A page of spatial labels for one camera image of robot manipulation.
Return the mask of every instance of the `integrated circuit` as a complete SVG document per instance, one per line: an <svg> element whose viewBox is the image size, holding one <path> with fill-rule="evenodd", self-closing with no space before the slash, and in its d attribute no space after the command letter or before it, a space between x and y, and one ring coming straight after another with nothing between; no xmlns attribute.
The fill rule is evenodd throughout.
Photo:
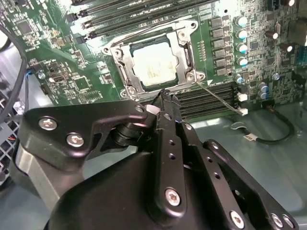
<svg viewBox="0 0 307 230"><path fill-rule="evenodd" d="M22 34L28 34L33 31L32 28L30 27L30 24L27 21L18 23L17 27Z"/></svg>
<svg viewBox="0 0 307 230"><path fill-rule="evenodd" d="M221 26L222 24L223 24L223 22L222 22L222 18L221 17L210 19L211 27Z"/></svg>
<svg viewBox="0 0 307 230"><path fill-rule="evenodd" d="M211 36L213 38L223 37L224 31L222 28L211 30Z"/></svg>
<svg viewBox="0 0 307 230"><path fill-rule="evenodd" d="M224 46L224 40L223 39L218 39L215 41L212 41L212 45L214 48L220 48Z"/></svg>

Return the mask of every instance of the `electrolytic capacitor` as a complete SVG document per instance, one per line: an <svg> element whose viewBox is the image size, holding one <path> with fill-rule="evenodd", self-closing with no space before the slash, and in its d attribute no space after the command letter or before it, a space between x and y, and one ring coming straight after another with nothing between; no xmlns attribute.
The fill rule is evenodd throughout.
<svg viewBox="0 0 307 230"><path fill-rule="evenodd" d="M265 100L265 99L268 98L269 95L268 95L267 92L261 92L261 91L259 91L258 96L259 96L261 99Z"/></svg>
<svg viewBox="0 0 307 230"><path fill-rule="evenodd" d="M295 0L281 0L280 4L283 6L293 6L295 4Z"/></svg>
<svg viewBox="0 0 307 230"><path fill-rule="evenodd" d="M258 88L259 88L259 90L260 90L261 92L267 92L267 91L269 91L269 87L268 87L267 84L264 83L264 82L261 82L261 83L259 84Z"/></svg>
<svg viewBox="0 0 307 230"><path fill-rule="evenodd" d="M248 64L248 60L244 57L239 57L236 62L239 66L246 66Z"/></svg>
<svg viewBox="0 0 307 230"><path fill-rule="evenodd" d="M243 78L241 77L240 74L237 74L237 75L235 76L235 81L236 81L236 83L238 83L238 84L241 84L241 83L243 82Z"/></svg>
<svg viewBox="0 0 307 230"><path fill-rule="evenodd" d="M241 27L244 27L248 23L248 18L243 16L238 16L235 20L235 23Z"/></svg>
<svg viewBox="0 0 307 230"><path fill-rule="evenodd" d="M293 50L293 46L286 44L286 43L280 43L279 44L280 49L282 49L285 52L290 53Z"/></svg>
<svg viewBox="0 0 307 230"><path fill-rule="evenodd" d="M248 32L246 30L238 30L236 32L236 37L240 39L245 39L248 37Z"/></svg>
<svg viewBox="0 0 307 230"><path fill-rule="evenodd" d="M240 43L239 45L237 45L236 47L237 51L239 51L242 54L246 54L247 50L248 50L248 46L245 45L244 43Z"/></svg>
<svg viewBox="0 0 307 230"><path fill-rule="evenodd" d="M278 35L282 32L282 26L278 22L275 24L275 32L278 33Z"/></svg>
<svg viewBox="0 0 307 230"><path fill-rule="evenodd" d="M268 30L267 32L265 32L265 35L268 38L271 38L271 39L274 39L274 40L278 38L278 33L271 31L271 30Z"/></svg>

